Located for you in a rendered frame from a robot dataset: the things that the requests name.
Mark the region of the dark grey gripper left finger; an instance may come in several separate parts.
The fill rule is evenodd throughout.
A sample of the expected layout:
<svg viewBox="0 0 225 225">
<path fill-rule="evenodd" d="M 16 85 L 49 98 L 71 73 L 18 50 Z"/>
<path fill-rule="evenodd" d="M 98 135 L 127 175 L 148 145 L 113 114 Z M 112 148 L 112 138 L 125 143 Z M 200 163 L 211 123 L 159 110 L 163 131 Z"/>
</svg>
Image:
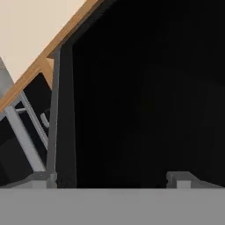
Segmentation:
<svg viewBox="0 0 225 225">
<path fill-rule="evenodd" d="M 24 188 L 24 189 L 52 189 L 56 188 L 56 172 L 34 172 L 27 178 L 8 185 L 0 186 L 0 189 Z"/>
</svg>

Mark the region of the black microwave oven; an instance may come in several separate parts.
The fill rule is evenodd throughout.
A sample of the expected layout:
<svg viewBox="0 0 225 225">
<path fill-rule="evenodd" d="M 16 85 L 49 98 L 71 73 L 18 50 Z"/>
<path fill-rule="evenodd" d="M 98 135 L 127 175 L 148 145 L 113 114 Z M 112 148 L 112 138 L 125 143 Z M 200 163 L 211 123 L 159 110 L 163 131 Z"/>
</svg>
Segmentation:
<svg viewBox="0 0 225 225">
<path fill-rule="evenodd" d="M 77 183 L 225 186 L 225 0 L 105 0 L 70 39 Z"/>
</svg>

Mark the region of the black microwave door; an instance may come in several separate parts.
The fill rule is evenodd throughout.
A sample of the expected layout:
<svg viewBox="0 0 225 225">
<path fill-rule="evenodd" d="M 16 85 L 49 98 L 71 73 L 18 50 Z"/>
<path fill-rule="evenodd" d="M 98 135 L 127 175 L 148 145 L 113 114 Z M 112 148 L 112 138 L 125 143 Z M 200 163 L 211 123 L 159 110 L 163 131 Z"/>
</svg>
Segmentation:
<svg viewBox="0 0 225 225">
<path fill-rule="evenodd" d="M 51 187 L 76 188 L 73 61 L 71 46 L 66 44 L 54 53 L 47 171 Z"/>
</svg>

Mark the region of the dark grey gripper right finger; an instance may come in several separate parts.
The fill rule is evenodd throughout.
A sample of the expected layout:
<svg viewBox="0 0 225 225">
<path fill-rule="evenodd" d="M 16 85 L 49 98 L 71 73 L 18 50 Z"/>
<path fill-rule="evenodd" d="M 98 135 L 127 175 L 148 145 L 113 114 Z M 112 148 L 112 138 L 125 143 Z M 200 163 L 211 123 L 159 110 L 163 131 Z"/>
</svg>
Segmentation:
<svg viewBox="0 0 225 225">
<path fill-rule="evenodd" d="M 196 189 L 196 188 L 220 188 L 219 185 L 208 183 L 195 177 L 189 171 L 168 171 L 166 173 L 167 188 Z"/>
</svg>

